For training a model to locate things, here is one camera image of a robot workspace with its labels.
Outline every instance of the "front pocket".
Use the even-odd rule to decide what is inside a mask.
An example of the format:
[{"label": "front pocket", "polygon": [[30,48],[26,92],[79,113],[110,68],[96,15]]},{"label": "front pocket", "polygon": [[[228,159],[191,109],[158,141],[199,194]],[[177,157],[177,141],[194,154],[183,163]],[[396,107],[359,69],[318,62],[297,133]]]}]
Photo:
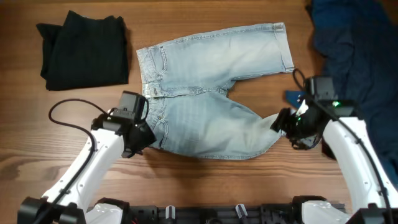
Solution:
[{"label": "front pocket", "polygon": [[166,53],[163,47],[154,47],[149,50],[152,57],[154,72],[157,76],[162,75],[167,70]]}]

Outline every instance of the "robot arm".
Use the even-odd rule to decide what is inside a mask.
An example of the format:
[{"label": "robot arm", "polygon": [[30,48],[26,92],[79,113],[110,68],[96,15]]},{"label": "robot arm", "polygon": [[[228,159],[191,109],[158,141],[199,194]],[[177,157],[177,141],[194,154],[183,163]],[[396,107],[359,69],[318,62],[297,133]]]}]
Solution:
[{"label": "robot arm", "polygon": [[[300,86],[296,72],[304,76],[300,70],[293,71],[296,84],[306,92],[302,105],[295,113],[282,109],[271,128],[285,131],[295,149],[310,149],[323,139],[323,151],[338,161],[356,212],[351,217],[322,200],[307,201],[301,207],[303,222],[384,223],[386,219],[390,223],[391,208],[398,208],[398,193],[374,152],[358,106],[338,99],[330,77],[308,78]],[[373,220],[366,222],[366,215]]]},{"label": "robot arm", "polygon": [[124,91],[117,108],[94,119],[90,132],[94,142],[88,138],[66,173],[42,198],[27,197],[23,201],[18,211],[18,224],[125,223],[129,208],[126,202],[103,198],[94,209],[86,211],[112,164],[120,157],[142,154],[142,150],[155,141],[154,133],[145,122],[146,115],[142,118],[145,104],[148,106],[143,96]]}]

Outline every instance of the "wire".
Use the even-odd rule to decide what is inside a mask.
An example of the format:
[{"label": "wire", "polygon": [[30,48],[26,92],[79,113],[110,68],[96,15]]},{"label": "wire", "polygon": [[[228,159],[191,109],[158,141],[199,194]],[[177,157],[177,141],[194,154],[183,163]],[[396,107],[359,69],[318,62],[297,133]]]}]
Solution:
[{"label": "wire", "polygon": [[39,214],[39,216],[36,218],[35,222],[33,222],[33,224],[39,224],[46,216],[47,214],[51,211],[51,208],[56,205],[61,198],[68,193],[69,188],[72,186],[72,184],[77,180],[77,178],[79,177],[79,175],[83,172],[83,170],[85,169],[85,167],[87,166],[87,164],[89,163],[90,159],[93,157],[93,154],[95,152],[95,146],[96,146],[96,141],[95,138],[93,136],[93,134],[91,134],[87,129],[82,128],[80,126],[74,125],[74,124],[68,124],[68,123],[64,123],[61,121],[57,121],[55,119],[52,118],[52,111],[59,106],[62,103],[65,102],[69,102],[69,101],[80,101],[80,102],[84,102],[84,103],[88,103],[91,106],[94,106],[95,108],[99,109],[103,114],[109,115],[113,110],[111,110],[111,112],[107,113],[105,112],[105,110],[102,110],[99,106],[95,105],[94,103],[90,102],[90,101],[86,101],[86,100],[81,100],[81,99],[67,99],[67,100],[62,100],[59,101],[58,103],[54,104],[50,111],[49,111],[49,119],[54,122],[55,124],[59,124],[59,125],[63,125],[66,127],[71,127],[71,128],[76,128],[79,129],[80,131],[83,131],[84,133],[86,133],[88,135],[88,137],[91,140],[91,147],[90,147],[90,153],[88,154],[86,160],[84,161],[84,163],[81,165],[81,167],[77,170],[76,174],[70,179],[70,181],[68,182],[68,184],[60,191],[60,193],[58,194],[58,196],[52,201],[52,203],[50,204],[50,206],[43,212],[41,212]]},{"label": "wire", "polygon": [[[299,74],[301,75],[301,77],[303,78],[303,80],[304,80],[304,75],[303,75],[303,73],[302,73],[299,69],[297,69],[297,68],[296,68],[295,70],[293,70],[293,73],[292,73],[294,82],[297,84],[297,86],[298,86],[301,90],[304,91],[304,87],[303,87],[302,85],[300,85],[299,81],[297,80],[297,77],[296,77],[296,75],[295,75],[296,72],[299,72]],[[374,174],[376,175],[376,179],[377,179],[377,181],[379,182],[380,189],[381,189],[381,193],[382,193],[382,196],[383,196],[383,199],[384,199],[384,203],[386,204],[386,209],[387,209],[387,212],[388,212],[388,214],[389,214],[389,223],[393,224],[393,223],[394,223],[394,219],[393,219],[393,216],[392,216],[392,209],[391,209],[390,201],[389,201],[388,196],[387,196],[387,189],[386,189],[386,187],[384,186],[383,181],[382,181],[382,179],[381,179],[381,175],[380,175],[380,173],[379,173],[379,171],[378,171],[378,169],[377,169],[377,167],[376,167],[376,164],[374,163],[374,160],[373,160],[371,154],[369,153],[368,149],[367,149],[366,146],[364,145],[362,139],[359,138],[359,137],[356,135],[356,133],[355,133],[346,123],[344,123],[342,120],[340,120],[340,118],[337,117],[337,115],[335,115],[335,114],[332,113],[330,110],[328,110],[327,108],[325,108],[324,106],[322,106],[320,103],[318,103],[312,96],[307,95],[307,97],[308,97],[318,108],[320,108],[323,112],[325,112],[330,118],[336,120],[336,121],[339,122],[345,129],[347,129],[347,131],[355,138],[356,143],[359,144],[359,145],[362,147],[363,151],[365,152],[366,156],[367,156],[368,159],[369,159],[369,162],[370,162],[371,165],[372,165]]]}]

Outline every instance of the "pant leg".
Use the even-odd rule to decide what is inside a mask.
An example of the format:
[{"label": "pant leg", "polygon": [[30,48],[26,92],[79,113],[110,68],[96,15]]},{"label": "pant leg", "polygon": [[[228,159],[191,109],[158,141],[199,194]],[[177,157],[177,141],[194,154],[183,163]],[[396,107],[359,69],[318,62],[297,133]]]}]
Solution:
[{"label": "pant leg", "polygon": [[270,129],[277,114],[262,119],[217,92],[166,98],[163,148],[184,156],[249,159],[280,138]]},{"label": "pant leg", "polygon": [[294,68],[283,23],[195,34],[137,53],[150,58],[155,97],[228,91],[236,80]]}]

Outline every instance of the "dark blue cloth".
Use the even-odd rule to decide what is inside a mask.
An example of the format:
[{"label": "dark blue cloth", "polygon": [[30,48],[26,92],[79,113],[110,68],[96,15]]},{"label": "dark blue cloth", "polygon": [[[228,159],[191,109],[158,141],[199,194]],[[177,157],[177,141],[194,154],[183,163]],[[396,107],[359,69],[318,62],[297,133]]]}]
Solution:
[{"label": "dark blue cloth", "polygon": [[285,99],[287,100],[288,103],[290,103],[292,106],[295,108],[300,108],[301,103],[299,102],[299,99],[301,96],[305,94],[304,91],[299,91],[299,90],[285,90]]},{"label": "dark blue cloth", "polygon": [[340,99],[356,100],[369,138],[398,183],[398,29],[373,0],[313,0],[314,46]]}]

